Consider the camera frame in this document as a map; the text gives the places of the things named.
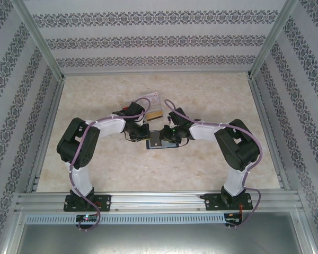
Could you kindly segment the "blue card holder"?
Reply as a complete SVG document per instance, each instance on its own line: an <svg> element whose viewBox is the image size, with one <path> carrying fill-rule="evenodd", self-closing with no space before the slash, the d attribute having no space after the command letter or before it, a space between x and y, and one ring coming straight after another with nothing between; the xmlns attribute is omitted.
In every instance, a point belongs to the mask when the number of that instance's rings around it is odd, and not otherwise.
<svg viewBox="0 0 318 254"><path fill-rule="evenodd" d="M170 143L165 140L161 140L161 146L160 147L150 147L149 146L149 139L146 140L146 149L147 150L155 150L155 149L171 149L171 148L178 148L179 145L177 143Z"/></svg>

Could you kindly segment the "gold credit card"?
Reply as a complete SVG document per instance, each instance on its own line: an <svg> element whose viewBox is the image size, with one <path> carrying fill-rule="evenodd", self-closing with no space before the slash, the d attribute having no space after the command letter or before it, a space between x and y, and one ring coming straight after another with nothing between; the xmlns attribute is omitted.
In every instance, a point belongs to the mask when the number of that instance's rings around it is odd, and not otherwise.
<svg viewBox="0 0 318 254"><path fill-rule="evenodd" d="M157 120L163 117L163 111L155 111L155 112L151 112L146 114L146 121L150 122L153 120Z"/></svg>

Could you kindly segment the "grey metal panel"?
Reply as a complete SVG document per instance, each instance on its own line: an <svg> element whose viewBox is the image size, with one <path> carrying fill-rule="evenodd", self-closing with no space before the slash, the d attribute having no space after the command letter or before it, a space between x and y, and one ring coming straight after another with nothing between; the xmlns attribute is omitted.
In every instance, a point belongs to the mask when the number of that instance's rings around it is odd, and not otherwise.
<svg viewBox="0 0 318 254"><path fill-rule="evenodd" d="M307 254L296 233L227 229L216 224L106 225L81 232L72 225L26 225L9 254Z"/></svg>

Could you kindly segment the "aluminium mounting rail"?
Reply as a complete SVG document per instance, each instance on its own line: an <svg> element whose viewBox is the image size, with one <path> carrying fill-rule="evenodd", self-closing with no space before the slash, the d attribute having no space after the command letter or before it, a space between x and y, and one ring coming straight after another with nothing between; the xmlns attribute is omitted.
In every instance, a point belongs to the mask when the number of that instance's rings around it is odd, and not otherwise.
<svg viewBox="0 0 318 254"><path fill-rule="evenodd" d="M102 192L111 195L110 213L198 213L205 212L200 198L209 190L182 192ZM21 193L15 210L25 214L63 213L66 193ZM257 212L293 212L304 209L298 191L261 190Z"/></svg>

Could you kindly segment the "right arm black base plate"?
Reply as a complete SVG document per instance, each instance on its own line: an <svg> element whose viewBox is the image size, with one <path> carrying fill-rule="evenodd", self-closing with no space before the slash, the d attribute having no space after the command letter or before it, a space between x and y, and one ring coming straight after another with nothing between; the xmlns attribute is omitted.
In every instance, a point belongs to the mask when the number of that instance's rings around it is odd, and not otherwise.
<svg viewBox="0 0 318 254"><path fill-rule="evenodd" d="M253 203L249 193L242 194L239 198L233 198L231 204L227 206L221 194L204 194L205 208L207 211L229 211L239 210L240 205L244 211L253 210Z"/></svg>

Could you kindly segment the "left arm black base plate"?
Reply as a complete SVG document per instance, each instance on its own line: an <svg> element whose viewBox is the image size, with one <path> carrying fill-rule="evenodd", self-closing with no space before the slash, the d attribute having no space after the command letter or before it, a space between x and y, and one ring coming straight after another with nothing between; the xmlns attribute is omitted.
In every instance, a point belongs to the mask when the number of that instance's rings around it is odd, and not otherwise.
<svg viewBox="0 0 318 254"><path fill-rule="evenodd" d="M110 211L111 195L93 195L90 200L100 212ZM96 208L80 196L67 195L63 210L65 212L94 212Z"/></svg>

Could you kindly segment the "aluminium side rail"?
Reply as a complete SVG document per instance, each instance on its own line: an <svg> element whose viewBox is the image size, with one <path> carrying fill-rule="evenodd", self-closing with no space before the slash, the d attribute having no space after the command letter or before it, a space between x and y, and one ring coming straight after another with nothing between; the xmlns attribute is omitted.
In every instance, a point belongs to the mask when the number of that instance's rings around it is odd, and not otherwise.
<svg viewBox="0 0 318 254"><path fill-rule="evenodd" d="M29 175L28 184L26 186L25 192L31 193L33 192L34 183L37 178L37 176L41 173L43 163L45 161L46 153L48 144L50 141L52 129L54 126L58 106L60 103L61 95L64 89L66 77L63 77L57 84L57 87L54 91L52 101L50 104L49 112L47 115L47 121L45 122L45 125L43 127L42 136L40 139L40 143L38 146L37 154L33 162L33 167L31 169L31 173Z"/></svg>
<svg viewBox="0 0 318 254"><path fill-rule="evenodd" d="M254 103L258 111L258 115L259 115L260 122L263 128L264 136L266 138L267 145L271 154L271 159L272 159L272 162L278 177L279 185L284 190L290 191L292 190L292 188L289 185L289 182L285 173L285 169L282 163L282 159L279 155L277 146L275 144L272 129L270 127L268 116L264 108L263 100L261 99L261 96L259 94L258 87L255 81L250 77L248 77L248 83L249 83L250 90L254 99Z"/></svg>

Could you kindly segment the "aluminium frame post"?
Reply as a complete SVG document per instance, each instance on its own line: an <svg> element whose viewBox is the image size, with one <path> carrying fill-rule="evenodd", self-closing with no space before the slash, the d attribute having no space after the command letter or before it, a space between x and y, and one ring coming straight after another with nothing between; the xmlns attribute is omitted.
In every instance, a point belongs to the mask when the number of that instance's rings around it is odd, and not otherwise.
<svg viewBox="0 0 318 254"><path fill-rule="evenodd" d="M52 73L55 75L58 81L62 81L64 74L60 69L59 64L56 61L56 58L52 54L45 38L43 37L40 29L37 26L36 21L34 20L32 14L28 10L24 0L11 0L14 8L16 9L19 17L25 24L30 35L32 36L35 44L39 48L40 52L44 56L48 66L50 67Z"/></svg>
<svg viewBox="0 0 318 254"><path fill-rule="evenodd" d="M0 254L17 254L22 238L26 215L21 210L15 210L10 218L8 229L4 233L0 246Z"/></svg>
<svg viewBox="0 0 318 254"><path fill-rule="evenodd" d="M290 212L302 254L318 254L318 248L305 212Z"/></svg>
<svg viewBox="0 0 318 254"><path fill-rule="evenodd" d="M282 31L285 23L289 19L292 11L294 10L298 0L286 0L280 13L278 14L275 23L273 24L268 36L266 37L262 48L260 49L257 57L255 58L251 69L248 71L248 78L253 79L260 70L263 62L265 61L269 51L277 40Z"/></svg>

